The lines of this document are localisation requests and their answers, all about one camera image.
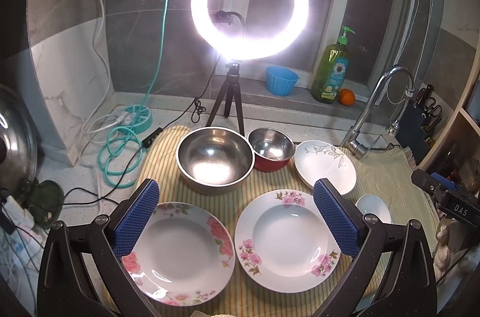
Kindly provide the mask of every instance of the ring light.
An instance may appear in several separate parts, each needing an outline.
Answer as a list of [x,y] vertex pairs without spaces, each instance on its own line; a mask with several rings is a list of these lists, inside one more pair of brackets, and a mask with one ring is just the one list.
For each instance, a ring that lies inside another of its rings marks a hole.
[[191,0],[191,15],[200,35],[222,55],[230,59],[260,59],[287,48],[302,32],[308,18],[308,0],[293,0],[293,14],[286,28],[273,38],[230,37],[212,23],[208,0]]

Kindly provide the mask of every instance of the plate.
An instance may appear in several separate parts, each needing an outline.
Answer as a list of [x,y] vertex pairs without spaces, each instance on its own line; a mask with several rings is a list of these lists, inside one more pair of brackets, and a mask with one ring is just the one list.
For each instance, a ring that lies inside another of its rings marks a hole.
[[327,178],[341,195],[357,183],[357,172],[339,148],[322,140],[306,140],[297,146],[293,157],[303,182],[313,188],[317,180]]
[[383,223],[392,223],[392,216],[388,206],[376,195],[364,195],[356,202],[355,206],[365,214],[375,214]]
[[208,211],[161,203],[123,266],[145,295],[172,306],[207,302],[220,293],[235,266],[232,239]]
[[300,191],[271,191],[240,215],[235,250],[243,269],[261,286],[306,291],[335,269],[340,248],[313,200]]

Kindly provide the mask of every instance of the faucet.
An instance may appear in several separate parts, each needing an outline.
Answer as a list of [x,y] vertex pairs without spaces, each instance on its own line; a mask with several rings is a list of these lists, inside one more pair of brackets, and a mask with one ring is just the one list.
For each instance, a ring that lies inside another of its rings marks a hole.
[[[388,68],[378,80],[378,83],[374,89],[374,92],[370,95],[368,99],[367,105],[365,109],[362,111],[360,116],[358,117],[357,121],[353,126],[350,127],[349,131],[346,133],[345,138],[343,139],[340,147],[347,148],[350,150],[357,159],[361,159],[368,151],[368,148],[362,145],[357,141],[357,137],[360,134],[360,128],[364,124],[365,120],[367,119],[368,115],[370,114],[371,109],[375,105],[375,102],[380,95],[380,92],[383,90],[383,87],[388,83],[388,81],[392,78],[392,76],[398,72],[404,72],[407,75],[409,80],[409,84],[406,87],[405,95],[407,98],[413,96],[413,77],[410,71],[406,66],[403,65],[394,65]],[[404,107],[400,114],[398,114],[397,118],[387,127],[386,131],[388,134],[395,136],[397,134],[399,128],[399,121],[402,118],[405,109],[407,108],[407,101],[405,101]]]

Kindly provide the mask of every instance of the orange fruit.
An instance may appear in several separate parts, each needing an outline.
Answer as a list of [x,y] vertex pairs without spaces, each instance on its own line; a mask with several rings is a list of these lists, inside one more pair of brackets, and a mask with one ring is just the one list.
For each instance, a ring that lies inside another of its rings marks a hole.
[[344,106],[351,106],[355,103],[355,94],[349,89],[341,89],[338,93],[338,101]]

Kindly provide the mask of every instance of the green pump dispenser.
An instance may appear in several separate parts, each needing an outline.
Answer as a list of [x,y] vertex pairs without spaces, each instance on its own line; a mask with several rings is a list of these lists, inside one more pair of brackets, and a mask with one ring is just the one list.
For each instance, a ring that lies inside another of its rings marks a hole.
[[319,102],[333,103],[345,79],[349,64],[347,32],[355,32],[347,26],[342,26],[342,31],[337,43],[326,47],[311,86],[311,95]]

